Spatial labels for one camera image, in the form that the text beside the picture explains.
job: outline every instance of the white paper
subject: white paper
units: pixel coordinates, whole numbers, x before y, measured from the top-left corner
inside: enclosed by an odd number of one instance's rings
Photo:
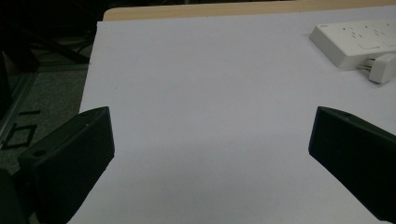
[[[308,143],[319,105],[396,134],[396,78],[308,37],[395,11],[99,22],[81,111],[110,107],[116,155],[70,223],[381,223]]]

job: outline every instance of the power strip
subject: power strip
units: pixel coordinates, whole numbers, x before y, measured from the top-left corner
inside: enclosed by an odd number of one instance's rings
[[[396,20],[320,24],[310,39],[338,68],[366,68],[378,83],[396,75]]]

